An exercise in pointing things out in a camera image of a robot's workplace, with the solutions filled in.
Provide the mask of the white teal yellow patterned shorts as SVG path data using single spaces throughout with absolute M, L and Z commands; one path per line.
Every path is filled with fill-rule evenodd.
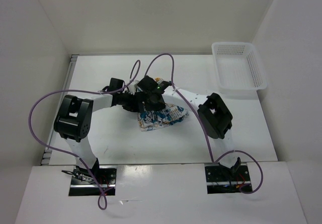
M 154 79 L 158 84 L 164 81 L 163 79 Z M 151 131 L 157 130 L 164 127 L 174 125 L 176 123 L 182 122 L 189 116 L 188 110 L 174 105 L 166 104 L 166 107 L 161 111 L 145 111 L 140 112 L 140 93 L 143 92 L 136 85 L 135 96 L 138 102 L 138 123 L 141 131 Z

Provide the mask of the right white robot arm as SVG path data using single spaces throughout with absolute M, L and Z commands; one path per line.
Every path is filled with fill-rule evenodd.
M 197 117 L 206 140 L 213 141 L 221 150 L 221 156 L 215 162 L 221 167 L 221 176 L 232 180 L 238 175 L 240 160 L 229 153 L 234 152 L 231 128 L 233 116 L 223 99 L 217 94 L 199 95 L 178 88 L 162 89 L 160 86 L 152 91 L 143 91 L 139 97 L 141 111 L 161 111 L 166 105 L 173 105 L 191 111 Z

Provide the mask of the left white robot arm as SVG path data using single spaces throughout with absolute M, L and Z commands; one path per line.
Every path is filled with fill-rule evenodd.
M 94 155 L 88 138 L 92 114 L 117 105 L 126 111 L 139 111 L 137 98 L 128 92 L 93 95 L 89 99 L 66 95 L 58 110 L 54 131 L 69 145 L 75 155 L 76 173 L 82 174 L 88 183 L 96 183 L 101 176 L 99 160 Z

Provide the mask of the white perforated plastic basket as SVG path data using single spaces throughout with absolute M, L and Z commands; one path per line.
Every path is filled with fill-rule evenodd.
M 215 42 L 211 45 L 219 88 L 227 92 L 267 88 L 262 59 L 255 46 L 245 42 Z

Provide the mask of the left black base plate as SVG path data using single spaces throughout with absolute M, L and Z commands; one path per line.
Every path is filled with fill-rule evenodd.
M 69 187 L 69 196 L 99 196 L 100 190 L 93 178 L 89 174 L 77 172 L 75 167 L 73 171 L 62 171 L 71 175 Z M 114 196 L 116 191 L 116 166 L 101 166 L 98 171 L 97 180 L 104 190 L 106 196 Z

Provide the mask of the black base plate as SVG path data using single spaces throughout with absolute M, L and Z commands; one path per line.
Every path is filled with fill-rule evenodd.
M 205 165 L 208 194 L 252 192 L 252 184 L 247 165 L 241 165 L 231 176 L 219 165 Z
M 77 172 L 75 167 L 73 171 L 62 171 L 71 175 L 69 187 L 69 196 L 99 196 L 100 190 L 93 178 L 89 174 Z M 114 196 L 116 191 L 116 166 L 101 166 L 98 171 L 97 180 L 104 190 L 106 196 Z

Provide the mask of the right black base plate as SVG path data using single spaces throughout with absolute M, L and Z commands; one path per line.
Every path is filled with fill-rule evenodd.
M 241 165 L 231 176 L 219 165 L 205 165 L 208 194 L 252 192 L 252 184 L 247 165 Z

